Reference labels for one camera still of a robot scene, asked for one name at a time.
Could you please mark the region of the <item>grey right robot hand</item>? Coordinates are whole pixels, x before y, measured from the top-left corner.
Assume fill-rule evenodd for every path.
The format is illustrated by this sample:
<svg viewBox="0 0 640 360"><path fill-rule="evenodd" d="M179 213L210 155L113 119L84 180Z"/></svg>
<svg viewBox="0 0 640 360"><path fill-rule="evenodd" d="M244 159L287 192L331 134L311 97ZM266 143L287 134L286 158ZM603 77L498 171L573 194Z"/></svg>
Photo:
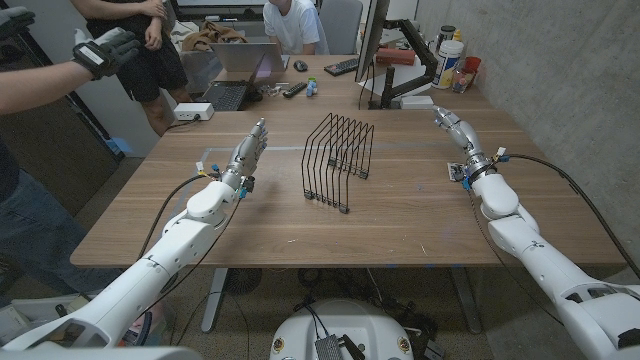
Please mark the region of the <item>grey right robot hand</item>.
<svg viewBox="0 0 640 360"><path fill-rule="evenodd" d="M435 114L435 123L444 128L453 142L463 150L466 157L466 174L470 184L487 174L496 172L493 161L485 155L474 128L468 122L461 120L444 107L434 105L432 110Z"/></svg>

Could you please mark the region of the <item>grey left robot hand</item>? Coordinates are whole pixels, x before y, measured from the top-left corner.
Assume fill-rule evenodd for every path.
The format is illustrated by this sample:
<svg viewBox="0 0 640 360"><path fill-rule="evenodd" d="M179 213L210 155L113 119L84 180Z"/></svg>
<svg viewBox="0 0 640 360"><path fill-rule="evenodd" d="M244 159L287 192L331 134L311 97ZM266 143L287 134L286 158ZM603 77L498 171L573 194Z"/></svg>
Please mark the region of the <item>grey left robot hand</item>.
<svg viewBox="0 0 640 360"><path fill-rule="evenodd" d="M237 190L242 179L255 172L259 158L267 147L267 134L265 119L261 118L231 152L229 163L221 175L223 183Z"/></svg>

